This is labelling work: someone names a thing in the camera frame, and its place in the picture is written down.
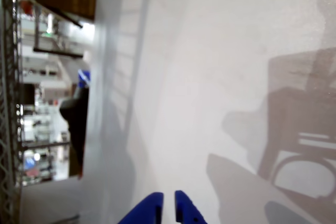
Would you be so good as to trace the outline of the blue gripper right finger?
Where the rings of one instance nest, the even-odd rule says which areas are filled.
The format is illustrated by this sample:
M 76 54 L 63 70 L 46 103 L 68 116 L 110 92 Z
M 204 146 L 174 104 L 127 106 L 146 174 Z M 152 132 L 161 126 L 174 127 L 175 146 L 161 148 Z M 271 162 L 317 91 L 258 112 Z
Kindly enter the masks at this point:
M 184 191 L 177 190 L 174 195 L 176 222 L 181 224 L 207 224 L 202 214 Z

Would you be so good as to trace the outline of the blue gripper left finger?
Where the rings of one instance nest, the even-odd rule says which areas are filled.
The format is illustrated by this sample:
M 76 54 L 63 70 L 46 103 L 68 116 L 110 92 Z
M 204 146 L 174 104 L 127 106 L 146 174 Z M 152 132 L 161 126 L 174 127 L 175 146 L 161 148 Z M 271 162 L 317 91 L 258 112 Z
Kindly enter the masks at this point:
M 163 193 L 151 193 L 132 208 L 118 224 L 160 224 L 163 202 Z

